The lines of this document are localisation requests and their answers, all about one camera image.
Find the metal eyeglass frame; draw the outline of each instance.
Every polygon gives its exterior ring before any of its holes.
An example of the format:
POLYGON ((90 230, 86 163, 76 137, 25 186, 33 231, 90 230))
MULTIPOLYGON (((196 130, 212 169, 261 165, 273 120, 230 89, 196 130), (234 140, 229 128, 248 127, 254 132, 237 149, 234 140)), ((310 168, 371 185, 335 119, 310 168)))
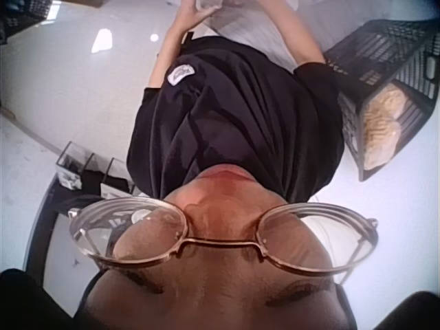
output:
POLYGON ((297 204, 287 204, 284 206, 277 206, 272 208, 266 212, 264 212, 259 218, 256 225, 255 230, 255 238, 254 240, 217 240, 217 239, 205 239, 199 237, 191 237, 189 236, 189 224, 185 214, 173 204, 167 203, 165 201, 160 201, 157 199, 151 199, 146 197, 126 197, 119 199, 112 199, 109 201, 100 201, 98 203, 92 204, 86 207, 84 210, 79 209, 71 209, 69 211, 69 218, 72 220, 70 226, 70 232, 72 235, 72 239, 77 242, 79 237, 84 237, 86 241, 90 244, 95 254, 92 254, 90 251, 79 247, 82 253, 91 257, 98 264, 103 264, 110 267, 118 267, 118 268, 142 268, 142 267, 152 267, 155 265, 159 265, 169 261, 171 258, 179 256, 182 254, 183 247, 188 244, 195 244, 198 246, 205 246, 211 248, 221 248, 221 249, 236 249, 236 248, 254 248, 259 257, 259 261, 263 262, 264 260, 269 261, 272 265, 280 268, 286 272, 290 272, 293 274, 303 275, 303 276, 311 276, 311 277, 322 277, 322 276, 332 276, 336 274, 340 274, 343 272, 347 272, 343 281, 347 279, 349 274, 353 271, 353 268, 359 265, 362 261, 367 259, 375 250, 378 242, 377 235, 377 220, 375 219, 366 219, 360 214, 349 210, 347 208, 343 208, 341 206, 335 206, 326 203, 297 203, 297 204), (77 220, 81 217, 81 213, 86 210, 92 210, 92 208, 99 208, 105 203, 121 203, 122 205, 126 205, 130 202, 147 202, 150 204, 157 205, 158 207, 163 207, 165 209, 172 210, 180 215, 182 223, 183 223, 183 231, 179 238, 179 240, 174 244, 174 246, 167 252, 160 254, 154 258, 146 258, 142 260, 119 260, 115 261, 112 258, 108 258, 102 256, 98 248, 94 245, 93 241, 91 241, 87 232, 82 228, 75 228, 77 220), (270 219, 271 216, 281 213, 281 212, 290 212, 294 213, 298 217, 301 215, 320 215, 325 216, 330 219, 333 219, 339 223, 348 224, 354 230, 356 230, 360 235, 361 239, 358 241, 358 246, 351 255, 349 261, 345 266, 339 266, 331 269, 313 269, 307 267, 299 267, 293 266, 289 263, 286 263, 275 256, 272 256, 266 249, 264 240, 261 238, 259 234, 260 227, 264 223, 266 219, 270 219), (355 261, 356 256, 359 254, 363 243, 368 241, 372 248, 371 250, 362 258, 355 261))

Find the white patch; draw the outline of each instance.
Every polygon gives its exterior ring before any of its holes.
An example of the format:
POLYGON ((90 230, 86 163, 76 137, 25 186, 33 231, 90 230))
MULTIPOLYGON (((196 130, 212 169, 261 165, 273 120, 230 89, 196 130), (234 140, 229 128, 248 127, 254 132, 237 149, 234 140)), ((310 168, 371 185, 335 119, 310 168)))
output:
POLYGON ((192 66, 185 64, 176 67, 173 72, 168 76, 168 82, 175 86, 182 81, 187 76, 195 74, 195 70, 192 66))

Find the black t-shirt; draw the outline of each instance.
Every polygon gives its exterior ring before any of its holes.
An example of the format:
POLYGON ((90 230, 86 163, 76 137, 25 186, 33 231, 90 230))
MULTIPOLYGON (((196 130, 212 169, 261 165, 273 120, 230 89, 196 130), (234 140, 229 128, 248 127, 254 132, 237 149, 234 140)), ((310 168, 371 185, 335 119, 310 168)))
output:
POLYGON ((165 198, 201 171, 234 164, 289 202, 327 185, 344 142, 330 67, 292 74, 221 37, 183 49, 160 89, 147 88, 127 166, 140 190, 165 198))

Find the round eyeglasses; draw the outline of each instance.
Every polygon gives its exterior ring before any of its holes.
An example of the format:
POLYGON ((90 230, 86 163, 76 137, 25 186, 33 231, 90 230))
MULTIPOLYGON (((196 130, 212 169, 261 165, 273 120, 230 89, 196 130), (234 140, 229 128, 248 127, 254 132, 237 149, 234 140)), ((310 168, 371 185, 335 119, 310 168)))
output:
POLYGON ((254 238, 223 241, 190 236, 185 214, 165 201, 128 197, 100 201, 69 212, 70 233, 97 263, 119 268, 151 267, 179 257, 185 245, 254 248, 261 262, 305 276, 350 272, 377 245, 377 221, 325 203, 298 203, 268 210, 256 219, 254 238), (118 258, 119 240, 131 232, 142 247, 118 258))

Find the lip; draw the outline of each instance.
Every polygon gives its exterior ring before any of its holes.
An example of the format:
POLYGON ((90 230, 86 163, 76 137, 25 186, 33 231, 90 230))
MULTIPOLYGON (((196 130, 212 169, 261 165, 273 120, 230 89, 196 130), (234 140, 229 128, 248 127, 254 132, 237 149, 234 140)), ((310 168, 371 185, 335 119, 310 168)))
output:
POLYGON ((204 179, 208 177, 256 181, 255 178, 249 172, 235 165, 213 166, 200 173, 197 176, 197 179, 204 179))

